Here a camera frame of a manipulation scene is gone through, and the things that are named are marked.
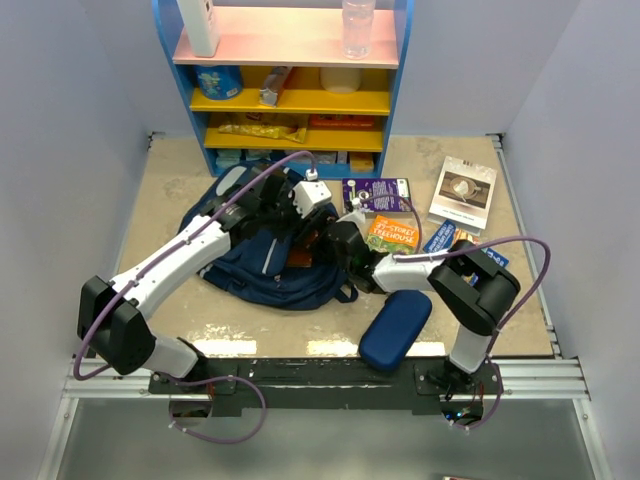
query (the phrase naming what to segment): water bottle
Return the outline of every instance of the water bottle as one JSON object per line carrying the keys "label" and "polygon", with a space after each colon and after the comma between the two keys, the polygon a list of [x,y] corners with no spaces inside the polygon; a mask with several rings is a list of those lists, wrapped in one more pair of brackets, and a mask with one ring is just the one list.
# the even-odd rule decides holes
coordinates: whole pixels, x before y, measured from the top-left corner
{"label": "water bottle", "polygon": [[342,0],[342,51],[358,60],[371,50],[371,25],[376,0]]}

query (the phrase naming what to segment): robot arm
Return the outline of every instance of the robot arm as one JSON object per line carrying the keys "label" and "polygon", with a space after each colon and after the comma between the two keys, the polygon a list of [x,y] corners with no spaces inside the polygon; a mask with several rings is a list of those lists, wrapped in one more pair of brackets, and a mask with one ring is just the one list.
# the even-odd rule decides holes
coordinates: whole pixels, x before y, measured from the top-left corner
{"label": "robot arm", "polygon": [[[254,178],[261,176],[261,168],[266,167],[254,168]],[[302,181],[292,186],[286,175],[275,171],[237,203],[227,205],[238,188],[234,185],[209,202],[180,234],[139,265],[111,282],[96,276],[83,286],[78,319],[82,339],[105,306],[125,292],[89,342],[118,373],[148,368],[184,378],[194,370],[201,354],[182,339],[152,333],[147,321],[189,276],[260,228],[286,234],[295,231],[300,238],[310,231],[322,231],[316,242],[319,251],[331,251],[332,261],[366,293],[435,290],[461,323],[449,362],[463,374],[478,370],[498,321],[520,290],[518,281],[504,268],[482,252],[439,261],[374,252],[358,229],[362,214],[353,212],[335,222],[323,216],[326,210],[319,207],[331,201],[324,182]],[[212,222],[214,213],[217,221]],[[465,246],[458,242],[454,249]],[[474,273],[479,280],[471,286],[463,277]]]}
{"label": "robot arm", "polygon": [[[243,202],[226,206],[226,199],[237,187],[207,204],[176,237],[139,265],[108,283],[96,276],[83,286],[80,338],[85,337],[105,305],[125,292],[89,343],[121,375],[147,368],[176,378],[187,376],[199,352],[182,339],[152,333],[147,321],[159,305],[187,278],[250,238],[258,228],[287,232],[291,224],[300,224],[301,220],[312,223],[312,214],[331,201],[323,182],[301,181],[289,188],[283,177],[276,175],[266,177],[243,197]],[[218,215],[219,221],[211,222],[211,216],[219,210],[224,210]]]}
{"label": "robot arm", "polygon": [[[424,255],[397,257],[373,252],[355,222],[334,224],[328,238],[339,264],[359,289],[370,293],[398,290],[438,293],[460,322],[448,361],[463,375],[480,368],[498,323],[520,292],[518,280],[505,268],[481,251],[441,260]],[[462,240],[451,251],[469,247],[473,244]],[[474,285],[467,282],[471,275],[478,278]]]}

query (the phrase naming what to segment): shelf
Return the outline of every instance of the shelf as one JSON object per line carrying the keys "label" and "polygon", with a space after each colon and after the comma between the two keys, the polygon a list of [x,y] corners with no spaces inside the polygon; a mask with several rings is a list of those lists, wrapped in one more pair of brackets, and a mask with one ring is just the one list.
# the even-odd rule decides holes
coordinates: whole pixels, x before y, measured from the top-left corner
{"label": "shelf", "polygon": [[275,138],[218,132],[223,116],[213,114],[204,139],[206,148],[268,148],[272,150],[348,150],[381,152],[384,132],[379,122],[373,130],[314,129],[309,127],[304,143]]}
{"label": "shelf", "polygon": [[[308,163],[296,163],[289,162],[287,166],[301,175],[304,175],[305,172],[309,169]],[[214,167],[214,175],[219,176],[224,172],[224,168],[219,168],[217,165]],[[334,164],[319,164],[318,165],[318,175],[319,178],[323,180],[340,180],[343,178],[371,178],[379,176],[374,172],[370,173],[358,173],[352,172],[349,168],[349,164],[344,163],[334,163]]]}
{"label": "shelf", "polygon": [[196,88],[191,99],[194,112],[281,112],[389,115],[391,95],[386,70],[363,71],[360,90],[349,94],[327,92],[320,85],[318,68],[296,68],[276,108],[260,105],[260,87],[271,67],[242,67],[244,90],[229,100],[210,100]]}
{"label": "shelf", "polygon": [[196,57],[183,30],[173,61],[182,65],[293,65],[398,68],[392,10],[376,10],[371,53],[342,55],[342,9],[214,7],[220,43],[214,57]]}

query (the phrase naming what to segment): purple card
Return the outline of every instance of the purple card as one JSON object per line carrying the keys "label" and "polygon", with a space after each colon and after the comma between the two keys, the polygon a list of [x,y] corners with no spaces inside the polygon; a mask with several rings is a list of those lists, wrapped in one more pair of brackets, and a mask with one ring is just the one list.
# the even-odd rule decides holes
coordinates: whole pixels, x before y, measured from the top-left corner
{"label": "purple card", "polygon": [[411,209],[402,200],[394,197],[368,198],[385,193],[400,195],[411,202],[409,181],[406,178],[343,178],[342,199],[344,204],[358,197],[362,200],[365,212],[410,212]]}

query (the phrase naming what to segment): beige table surface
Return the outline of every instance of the beige table surface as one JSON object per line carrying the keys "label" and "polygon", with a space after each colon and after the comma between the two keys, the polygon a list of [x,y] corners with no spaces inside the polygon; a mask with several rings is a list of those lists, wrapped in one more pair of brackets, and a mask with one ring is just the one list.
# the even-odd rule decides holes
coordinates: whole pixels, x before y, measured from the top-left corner
{"label": "beige table surface", "polygon": [[[446,155],[494,167],[500,171],[487,229],[482,239],[519,233],[498,157],[486,137],[393,137],[383,175],[409,178],[414,205],[426,218]],[[340,182],[328,182],[334,203],[342,211]],[[176,233],[181,217],[212,184],[194,138],[156,138],[148,164],[120,270],[136,265]],[[398,218],[415,224],[411,215]],[[437,226],[423,220],[428,239]],[[497,250],[510,259],[509,270],[525,291],[532,282],[520,244]],[[299,357],[356,355],[357,344],[383,305],[383,295],[361,294],[352,304],[332,300],[312,312],[287,312],[253,305],[194,276],[179,287],[151,319],[154,331],[180,336],[211,356]],[[443,355],[453,346],[458,322],[434,293],[434,310],[411,354]],[[496,355],[551,355],[542,309],[536,296],[527,302],[498,339]]]}

